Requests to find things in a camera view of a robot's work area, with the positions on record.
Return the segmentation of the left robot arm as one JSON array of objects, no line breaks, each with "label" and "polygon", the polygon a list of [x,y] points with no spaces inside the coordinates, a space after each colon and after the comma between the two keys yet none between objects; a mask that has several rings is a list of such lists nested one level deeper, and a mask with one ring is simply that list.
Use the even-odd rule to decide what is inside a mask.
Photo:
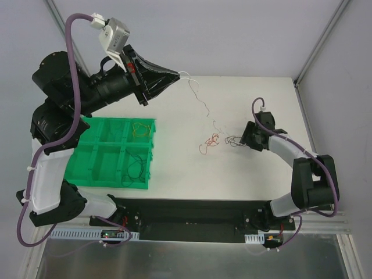
[{"label": "left robot arm", "polygon": [[88,75],[66,51],[54,52],[33,74],[46,100],[31,119],[33,159],[26,189],[16,196],[36,227],[55,225],[87,214],[92,199],[65,178],[67,163],[90,125],[86,118],[127,96],[146,106],[180,79],[174,70],[141,57],[127,45],[124,65]]}]

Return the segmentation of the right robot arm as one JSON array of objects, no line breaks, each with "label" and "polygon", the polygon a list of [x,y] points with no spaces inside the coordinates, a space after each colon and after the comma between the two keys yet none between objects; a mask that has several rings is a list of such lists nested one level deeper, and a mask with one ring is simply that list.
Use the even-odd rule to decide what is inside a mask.
[{"label": "right robot arm", "polygon": [[330,155],[309,152],[285,130],[275,128],[270,112],[253,114],[255,121],[246,125],[240,143],[256,151],[278,155],[292,168],[289,193],[266,202],[250,217],[252,227],[269,231],[292,214],[306,210],[332,217],[337,212],[339,188],[334,159]]}]

